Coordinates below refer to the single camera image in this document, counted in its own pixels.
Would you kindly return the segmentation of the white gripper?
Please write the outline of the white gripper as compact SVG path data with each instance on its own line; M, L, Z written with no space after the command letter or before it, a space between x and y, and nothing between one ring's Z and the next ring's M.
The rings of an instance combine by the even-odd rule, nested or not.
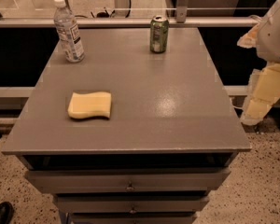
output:
M275 1L259 25L253 26L239 38L237 46L257 48L260 58L273 62L250 76L240 121L253 126L263 121L280 99L280 0Z

